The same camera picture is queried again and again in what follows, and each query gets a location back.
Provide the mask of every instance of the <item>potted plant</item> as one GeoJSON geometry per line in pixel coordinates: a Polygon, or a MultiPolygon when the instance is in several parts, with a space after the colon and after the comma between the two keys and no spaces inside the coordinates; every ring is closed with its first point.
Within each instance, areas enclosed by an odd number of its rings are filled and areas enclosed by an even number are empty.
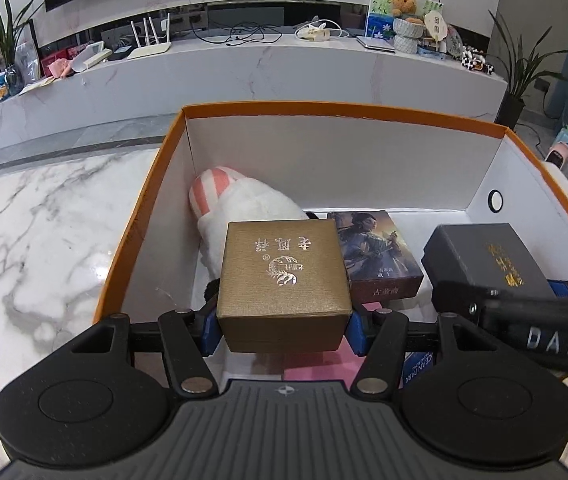
{"type": "Polygon", "coordinates": [[[497,31],[499,32],[501,39],[504,41],[506,50],[508,51],[508,57],[506,60],[501,59],[498,56],[493,56],[499,60],[506,69],[506,78],[508,83],[508,88],[506,89],[504,100],[501,102],[495,122],[508,126],[509,128],[514,128],[519,120],[519,115],[521,115],[525,106],[522,97],[532,82],[541,77],[552,77],[566,81],[566,78],[561,75],[560,72],[539,70],[539,66],[547,57],[554,56],[555,54],[566,54],[568,50],[555,50],[553,52],[546,52],[545,54],[539,54],[537,52],[537,47],[540,46],[542,41],[552,30],[552,27],[548,27],[546,32],[544,32],[537,40],[537,43],[534,44],[534,47],[528,56],[525,56],[522,35],[519,35],[517,45],[515,46],[515,41],[513,41],[513,36],[510,34],[510,30],[508,29],[508,25],[506,24],[503,16],[499,14],[499,12],[497,13],[497,16],[491,12],[490,16],[495,22],[497,31]]]}
{"type": "Polygon", "coordinates": [[[44,4],[44,2],[39,4],[39,6],[31,12],[29,17],[25,18],[26,13],[33,4],[33,1],[34,0],[31,0],[27,3],[24,8],[17,13],[17,16],[13,18],[11,3],[9,0],[4,0],[4,7],[6,8],[6,28],[4,28],[4,20],[0,14],[0,52],[2,53],[4,63],[6,64],[4,80],[8,88],[8,93],[11,96],[19,94],[24,88],[24,78],[15,66],[15,49],[17,47],[17,42],[20,39],[20,35],[24,30],[24,27],[26,27],[29,20],[44,4]]]}

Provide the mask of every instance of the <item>storage box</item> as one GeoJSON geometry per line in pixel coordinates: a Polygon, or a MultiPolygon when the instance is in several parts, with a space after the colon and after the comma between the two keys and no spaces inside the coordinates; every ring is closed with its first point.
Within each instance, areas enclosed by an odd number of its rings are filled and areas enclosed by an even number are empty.
{"type": "Polygon", "coordinates": [[[333,220],[228,224],[217,317],[231,351],[336,350],[351,310],[333,220]]]}
{"type": "Polygon", "coordinates": [[[555,297],[510,224],[440,225],[428,240],[421,262],[433,286],[460,282],[521,297],[555,297]]]}
{"type": "Polygon", "coordinates": [[[424,274],[386,211],[331,212],[358,303],[401,300],[417,294],[424,274]]]}
{"type": "MultiPolygon", "coordinates": [[[[148,174],[95,319],[121,311],[144,322],[203,306],[211,276],[188,193],[214,166],[257,178],[319,216],[387,210],[417,259],[440,224],[508,222],[545,276],[568,279],[568,181],[504,126],[345,103],[189,105],[148,174]],[[488,207],[495,189],[503,196],[498,213],[488,207]]],[[[430,290],[424,278],[411,319],[436,319],[430,290]]],[[[275,354],[237,354],[224,344],[207,363],[222,389],[229,378],[283,373],[275,354]]]]}

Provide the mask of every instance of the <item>plush toy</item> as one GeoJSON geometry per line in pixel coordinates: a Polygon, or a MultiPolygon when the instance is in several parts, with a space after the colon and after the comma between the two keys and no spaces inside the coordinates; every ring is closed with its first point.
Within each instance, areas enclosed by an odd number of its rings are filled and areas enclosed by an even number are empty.
{"type": "Polygon", "coordinates": [[[197,177],[189,201],[205,244],[204,263],[213,279],[222,273],[228,222],[308,218],[283,193],[224,167],[206,170],[197,177]]]}
{"type": "Polygon", "coordinates": [[[391,0],[393,10],[391,14],[395,18],[402,18],[417,12],[417,2],[415,0],[391,0]]]}

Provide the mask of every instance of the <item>metal screw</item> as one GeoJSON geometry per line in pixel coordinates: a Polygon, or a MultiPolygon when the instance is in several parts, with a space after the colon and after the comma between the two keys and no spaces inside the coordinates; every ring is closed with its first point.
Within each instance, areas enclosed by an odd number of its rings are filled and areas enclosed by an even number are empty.
{"type": "Polygon", "coordinates": [[[205,394],[212,387],[211,380],[205,377],[189,377],[181,382],[181,389],[189,394],[205,394]]]}
{"type": "Polygon", "coordinates": [[[383,394],[388,389],[388,383],[377,377],[367,377],[357,381],[357,389],[363,394],[383,394]]]}

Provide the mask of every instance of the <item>gold gift box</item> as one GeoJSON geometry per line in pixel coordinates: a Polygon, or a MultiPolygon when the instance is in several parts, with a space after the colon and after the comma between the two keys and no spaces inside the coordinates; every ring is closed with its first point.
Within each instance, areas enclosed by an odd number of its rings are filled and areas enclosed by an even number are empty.
{"type": "Polygon", "coordinates": [[[351,309],[334,220],[228,224],[217,317],[231,351],[336,350],[351,309]]]}

